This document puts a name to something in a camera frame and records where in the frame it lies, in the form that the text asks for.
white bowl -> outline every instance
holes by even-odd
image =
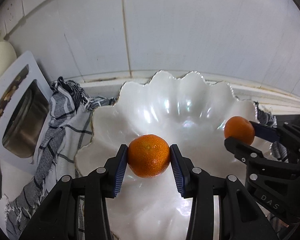
[[[169,145],[177,144],[194,166],[213,176],[234,174],[244,183],[246,165],[224,147],[225,123],[236,115],[258,122],[255,104],[236,98],[228,83],[207,84],[198,72],[174,78],[160,71],[146,85],[125,83],[114,106],[95,110],[94,136],[78,151],[75,163],[83,176],[88,175],[115,156],[121,144],[155,134]],[[255,138],[252,146],[269,151],[270,143]],[[127,166],[121,192],[106,203],[111,231],[120,240],[186,239],[192,199],[178,193],[171,166],[153,179],[139,178]]]

striped cloth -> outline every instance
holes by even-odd
[[[20,195],[6,206],[6,229],[10,240],[19,238],[35,210],[63,175],[79,176],[74,156],[90,142],[92,110],[115,102],[114,98],[90,98],[78,83],[65,82],[62,77],[52,84],[51,89],[54,93],[50,98],[49,127],[39,147],[36,173]],[[82,239],[81,208],[79,233]]]
[[[268,112],[266,109],[260,109],[262,106],[258,102],[255,102],[258,110],[258,120],[261,124],[272,127],[277,125],[277,119],[275,115]],[[286,147],[279,142],[274,142],[271,146],[272,155],[279,161],[288,162],[288,153]]]

metal pot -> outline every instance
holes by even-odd
[[[13,112],[3,136],[3,146],[20,158],[34,155],[48,112],[49,103],[32,83]]]

orange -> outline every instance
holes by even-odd
[[[225,125],[225,138],[234,137],[248,145],[254,140],[254,128],[252,124],[241,116],[231,117]]]
[[[154,134],[139,136],[128,147],[128,164],[134,174],[153,178],[162,174],[170,163],[170,149],[165,140]]]

wall tile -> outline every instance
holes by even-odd
[[[9,33],[23,17],[22,0],[5,0],[2,14],[6,31]]]
[[[290,92],[298,80],[300,12],[291,0],[124,0],[124,4],[132,70],[198,70],[265,80]],[[280,71],[282,78],[270,74]]]
[[[30,50],[48,82],[81,76],[59,20],[57,0],[42,4],[23,18],[8,37],[19,56]]]
[[[122,0],[58,0],[58,10],[83,76],[129,71]]]
[[[4,5],[0,6],[0,30],[1,30],[1,36],[6,36],[6,25],[4,22]]]

